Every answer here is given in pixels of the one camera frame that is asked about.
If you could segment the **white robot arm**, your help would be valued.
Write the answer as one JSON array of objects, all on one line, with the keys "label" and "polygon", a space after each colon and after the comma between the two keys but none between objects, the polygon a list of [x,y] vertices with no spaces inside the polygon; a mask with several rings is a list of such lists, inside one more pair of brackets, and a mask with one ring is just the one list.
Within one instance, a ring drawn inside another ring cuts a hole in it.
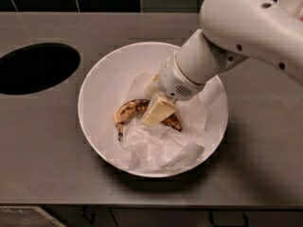
[{"label": "white robot arm", "polygon": [[198,95],[209,80],[248,58],[266,62],[303,81],[303,23],[274,0],[204,0],[200,28],[168,56],[143,122],[154,126],[170,117],[177,101]]}]

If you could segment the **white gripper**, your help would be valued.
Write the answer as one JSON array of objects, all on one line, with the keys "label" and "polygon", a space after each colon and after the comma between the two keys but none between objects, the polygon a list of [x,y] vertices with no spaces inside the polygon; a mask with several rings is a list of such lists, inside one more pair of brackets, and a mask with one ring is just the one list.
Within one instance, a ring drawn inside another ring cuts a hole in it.
[{"label": "white gripper", "polygon": [[[159,74],[156,74],[145,87],[145,95],[151,97],[148,109],[142,116],[143,123],[147,126],[158,125],[176,111],[175,103],[166,96],[188,101],[205,88],[203,84],[195,83],[183,74],[177,55],[178,50],[174,50],[161,66]],[[160,91],[166,96],[153,96]]]}]

